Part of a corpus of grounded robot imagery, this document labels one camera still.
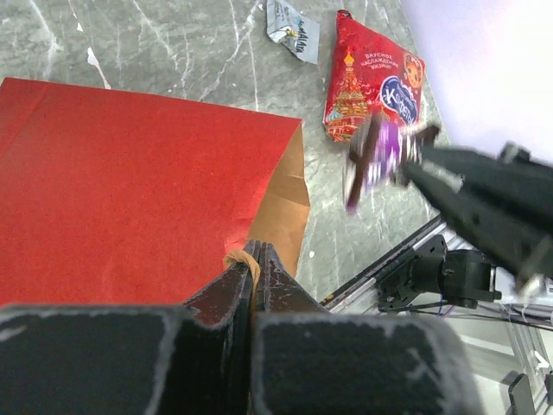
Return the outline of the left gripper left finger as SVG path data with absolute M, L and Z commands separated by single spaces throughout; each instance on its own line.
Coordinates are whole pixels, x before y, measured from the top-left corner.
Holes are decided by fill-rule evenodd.
M 181 303 L 1 309 L 4 414 L 254 414 L 261 245 Z

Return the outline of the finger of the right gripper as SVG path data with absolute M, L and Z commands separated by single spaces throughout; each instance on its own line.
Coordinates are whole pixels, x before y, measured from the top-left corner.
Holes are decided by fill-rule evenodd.
M 423 159 L 463 177 L 496 206 L 522 216 L 552 215 L 552 167 L 507 145 L 499 158 L 460 147 L 423 147 Z
M 477 196 L 455 190 L 417 164 L 404 173 L 463 239 L 516 277 L 552 275 L 552 235 Z

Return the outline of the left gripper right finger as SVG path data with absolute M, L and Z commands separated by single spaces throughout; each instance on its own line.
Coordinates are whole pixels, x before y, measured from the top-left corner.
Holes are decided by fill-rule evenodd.
M 256 414 L 481 414 L 460 337 L 437 316 L 333 314 L 260 251 Z

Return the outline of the purple candy packet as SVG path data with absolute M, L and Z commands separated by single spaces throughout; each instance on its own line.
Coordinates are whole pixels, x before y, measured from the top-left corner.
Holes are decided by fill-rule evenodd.
M 342 182 L 346 211 L 354 214 L 362 196 L 386 181 L 407 186 L 404 166 L 420 164 L 423 148 L 435 145 L 440 130 L 434 123 L 400 127 L 380 113 L 365 120 L 353 133 L 346 155 Z

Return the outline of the red snack packet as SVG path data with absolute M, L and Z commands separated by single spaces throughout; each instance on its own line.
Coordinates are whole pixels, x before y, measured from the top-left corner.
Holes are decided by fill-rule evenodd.
M 425 62 L 391 39 L 353 19 L 336 16 L 323 126 L 335 142 L 348 142 L 373 112 L 400 126 L 420 120 Z

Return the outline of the red paper bag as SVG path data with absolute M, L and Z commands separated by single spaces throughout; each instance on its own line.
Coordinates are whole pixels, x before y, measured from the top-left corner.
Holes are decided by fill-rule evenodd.
M 308 214 L 298 118 L 1 85 L 2 303 L 177 303 L 250 239 L 295 273 Z

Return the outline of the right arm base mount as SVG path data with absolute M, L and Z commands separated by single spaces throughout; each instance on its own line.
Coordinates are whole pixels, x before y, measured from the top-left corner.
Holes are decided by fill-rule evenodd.
M 502 298 L 496 267 L 474 249 L 449 250 L 443 236 L 410 248 L 376 276 L 378 310 L 384 313 L 453 305 L 476 309 Z

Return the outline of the aluminium frame rail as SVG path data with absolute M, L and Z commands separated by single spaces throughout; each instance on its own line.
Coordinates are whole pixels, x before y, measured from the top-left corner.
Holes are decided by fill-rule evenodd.
M 435 286 L 411 283 L 408 263 L 423 255 L 468 250 L 438 218 L 417 229 L 322 300 L 333 313 L 437 316 L 463 341 L 488 414 L 552 412 L 552 284 L 534 303 L 515 298 L 510 275 L 494 270 L 500 299 L 474 308 L 442 298 Z

